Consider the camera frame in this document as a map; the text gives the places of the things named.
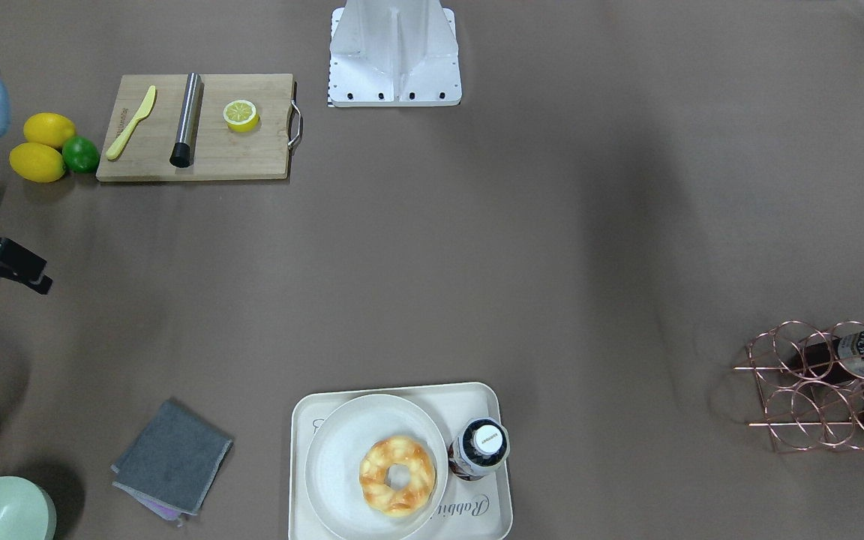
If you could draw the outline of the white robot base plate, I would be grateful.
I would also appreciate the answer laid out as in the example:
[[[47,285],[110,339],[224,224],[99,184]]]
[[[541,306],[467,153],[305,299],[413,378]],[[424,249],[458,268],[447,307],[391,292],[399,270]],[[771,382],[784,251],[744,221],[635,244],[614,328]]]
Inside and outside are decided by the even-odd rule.
[[[332,11],[330,24],[330,107],[462,101],[455,13],[441,2],[347,1]]]

